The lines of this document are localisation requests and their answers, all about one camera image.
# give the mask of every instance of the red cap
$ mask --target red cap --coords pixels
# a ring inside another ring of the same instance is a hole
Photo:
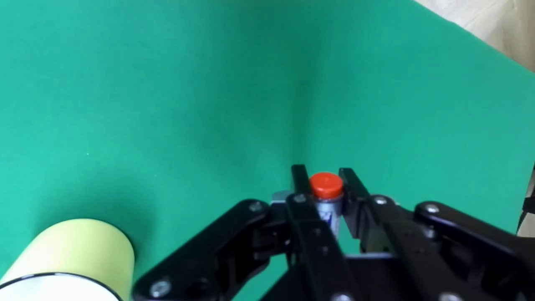
[[[343,194],[345,183],[330,173],[320,173],[311,178],[313,193],[318,199],[338,199]]]

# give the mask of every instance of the screw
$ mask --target screw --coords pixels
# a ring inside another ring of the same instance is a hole
[[[249,204],[249,211],[253,211],[253,213],[259,213],[261,209],[263,209],[261,203]]]
[[[385,199],[385,198],[376,198],[375,199],[375,204],[378,204],[378,206],[383,206],[383,204],[386,204],[388,201]]]
[[[331,301],[353,301],[350,295],[335,295]]]
[[[296,196],[294,196],[294,201],[296,201],[296,203],[306,203],[306,196],[305,196],[305,194],[296,194]]]
[[[440,213],[440,208],[438,208],[437,204],[428,204],[428,206],[425,206],[425,209],[427,209],[430,214]]]
[[[169,295],[169,291],[171,291],[169,281],[157,281],[151,286],[152,298],[162,298],[162,296]]]
[[[328,248],[328,246],[323,246],[323,248],[321,248],[321,255],[323,255],[323,256],[328,256],[328,255],[330,255],[330,248]]]
[[[435,239],[435,238],[437,238],[435,228],[425,228],[425,229],[423,229],[423,234],[425,234],[428,239]]]
[[[442,293],[438,301],[463,301],[463,298],[453,293]]]

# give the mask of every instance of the black plastic part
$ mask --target black plastic part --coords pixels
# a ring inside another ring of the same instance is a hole
[[[311,181],[310,181],[308,171],[303,164],[294,164],[291,168],[291,178],[293,178],[296,194],[305,194],[305,196],[313,194]]]
[[[136,301],[231,300],[246,281],[266,268],[253,248],[253,233],[266,219],[268,204],[243,201],[144,275],[134,288]],[[157,281],[169,281],[166,296],[151,296]]]
[[[346,260],[330,231],[321,221],[311,199],[289,198],[286,201],[291,224],[293,251],[289,266],[305,266],[306,283],[316,301],[331,300],[336,295],[360,295],[346,266]]]
[[[293,166],[284,203],[243,201],[159,263],[134,286],[136,301],[233,300],[286,255],[288,271],[263,300],[351,301],[535,301],[535,241],[517,238],[442,203],[413,213],[371,196],[353,169],[343,216],[361,256],[346,258],[321,221],[305,166]],[[151,296],[157,281],[166,296]]]

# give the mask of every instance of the green backdrop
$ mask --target green backdrop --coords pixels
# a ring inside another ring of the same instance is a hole
[[[4,0],[0,268],[91,216],[136,241],[139,276],[286,189],[293,163],[512,231],[534,96],[532,72],[410,0]]]

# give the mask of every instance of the green surface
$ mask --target green surface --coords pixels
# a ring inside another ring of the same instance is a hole
[[[0,268],[94,216],[142,241],[139,275],[286,189],[293,163],[513,229],[534,96],[534,74],[410,0],[5,0]]]

